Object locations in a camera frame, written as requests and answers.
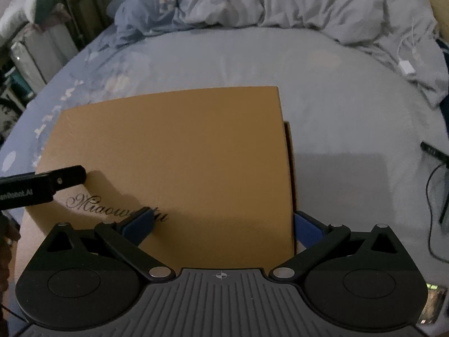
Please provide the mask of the smartphone with lit screen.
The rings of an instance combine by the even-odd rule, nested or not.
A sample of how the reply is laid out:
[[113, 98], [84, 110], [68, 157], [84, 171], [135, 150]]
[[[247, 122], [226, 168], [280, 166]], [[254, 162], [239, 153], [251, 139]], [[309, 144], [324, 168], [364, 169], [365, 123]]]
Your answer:
[[419, 325], [434, 324], [443, 309], [448, 289], [445, 286], [427, 283], [428, 296], [419, 318]]

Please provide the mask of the white green plush toy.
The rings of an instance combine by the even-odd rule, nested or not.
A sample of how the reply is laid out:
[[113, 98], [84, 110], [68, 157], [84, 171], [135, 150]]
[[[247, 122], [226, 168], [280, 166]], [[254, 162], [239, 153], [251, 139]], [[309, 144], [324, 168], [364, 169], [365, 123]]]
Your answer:
[[25, 24], [42, 24], [59, 0], [12, 0], [1, 15], [1, 38], [10, 40]]

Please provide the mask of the teal plastic bin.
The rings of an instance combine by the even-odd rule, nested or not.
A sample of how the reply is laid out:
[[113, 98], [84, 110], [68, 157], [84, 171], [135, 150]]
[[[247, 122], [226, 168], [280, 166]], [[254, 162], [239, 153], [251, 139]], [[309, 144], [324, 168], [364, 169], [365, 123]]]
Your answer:
[[11, 101], [19, 112], [25, 111], [25, 106], [19, 100], [15, 91], [12, 88], [12, 75], [16, 72], [16, 68], [12, 68], [7, 72], [1, 74], [1, 98]]

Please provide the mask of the grey blue duvet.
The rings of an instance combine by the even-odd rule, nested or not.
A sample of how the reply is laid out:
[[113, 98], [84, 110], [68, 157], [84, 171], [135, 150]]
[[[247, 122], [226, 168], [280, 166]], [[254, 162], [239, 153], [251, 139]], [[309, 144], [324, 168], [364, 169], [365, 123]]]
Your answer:
[[437, 44], [437, 22], [428, 0], [112, 0], [116, 34], [110, 46], [144, 37], [220, 25], [225, 28], [307, 28], [373, 56], [402, 75], [397, 47], [415, 18], [416, 74], [405, 77], [435, 107], [448, 95], [448, 68]]

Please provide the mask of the wooden headboard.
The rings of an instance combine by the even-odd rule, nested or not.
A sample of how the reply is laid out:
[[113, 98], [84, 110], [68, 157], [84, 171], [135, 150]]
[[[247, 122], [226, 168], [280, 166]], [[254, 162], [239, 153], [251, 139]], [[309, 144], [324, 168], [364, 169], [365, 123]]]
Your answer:
[[449, 3], [448, 0], [429, 0], [433, 14], [440, 25], [449, 23]]

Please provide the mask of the silver grey storage bag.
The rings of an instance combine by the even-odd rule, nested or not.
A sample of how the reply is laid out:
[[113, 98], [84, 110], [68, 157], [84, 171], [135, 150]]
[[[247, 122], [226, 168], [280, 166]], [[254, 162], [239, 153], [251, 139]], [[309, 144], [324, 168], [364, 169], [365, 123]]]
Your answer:
[[45, 31], [28, 24], [10, 46], [16, 69], [36, 94], [77, 54], [78, 49], [64, 24]]

